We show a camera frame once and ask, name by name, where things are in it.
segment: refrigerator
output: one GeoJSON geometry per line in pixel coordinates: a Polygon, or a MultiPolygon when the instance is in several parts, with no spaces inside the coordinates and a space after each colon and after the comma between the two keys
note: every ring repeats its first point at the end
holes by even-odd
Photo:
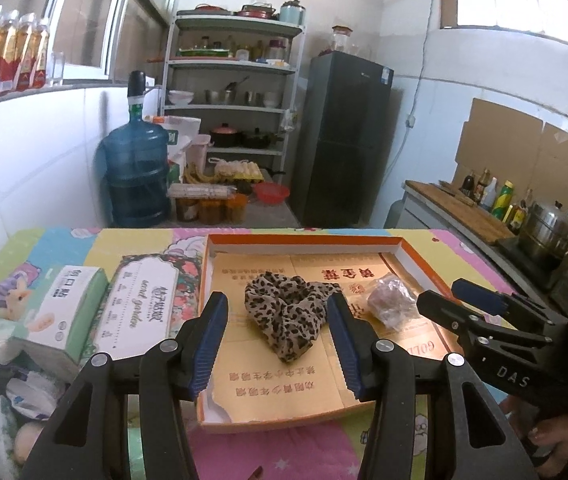
{"type": "Polygon", "coordinates": [[[388,156],[392,79],[388,67],[343,52],[311,61],[289,199],[304,227],[368,220],[362,215],[388,156]]]}

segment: cutting board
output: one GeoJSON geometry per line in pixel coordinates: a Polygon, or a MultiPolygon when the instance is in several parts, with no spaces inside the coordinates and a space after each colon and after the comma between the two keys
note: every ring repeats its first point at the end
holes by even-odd
{"type": "Polygon", "coordinates": [[[496,241],[501,238],[514,236],[506,225],[481,207],[467,206],[433,184],[407,180],[406,186],[446,211],[487,245],[495,245],[496,241]]]}

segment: human hand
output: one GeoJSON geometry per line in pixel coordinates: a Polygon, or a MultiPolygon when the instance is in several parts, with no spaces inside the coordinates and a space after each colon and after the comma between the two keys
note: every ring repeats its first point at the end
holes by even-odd
{"type": "Polygon", "coordinates": [[[518,438],[524,436],[538,447],[551,447],[553,451],[548,459],[536,471],[540,478],[550,478],[559,474],[568,463],[568,415],[556,416],[538,422],[531,430],[523,413],[525,403],[513,396],[508,396],[500,403],[500,409],[507,415],[518,438]]]}

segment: plastic bag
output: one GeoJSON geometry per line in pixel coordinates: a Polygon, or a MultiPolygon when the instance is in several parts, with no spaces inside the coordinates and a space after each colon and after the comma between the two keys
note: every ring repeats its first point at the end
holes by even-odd
{"type": "Polygon", "coordinates": [[[389,272],[374,283],[368,296],[368,307],[386,328],[398,329],[407,321],[419,319],[416,297],[402,280],[389,272]]]}

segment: leopard print scrunchie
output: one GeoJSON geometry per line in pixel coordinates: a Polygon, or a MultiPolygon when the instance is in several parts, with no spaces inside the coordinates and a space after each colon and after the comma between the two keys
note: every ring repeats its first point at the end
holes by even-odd
{"type": "Polygon", "coordinates": [[[246,285],[244,301],[270,347],[285,363],[313,345],[326,322],[326,300],[340,286],[264,272],[246,285]]]}

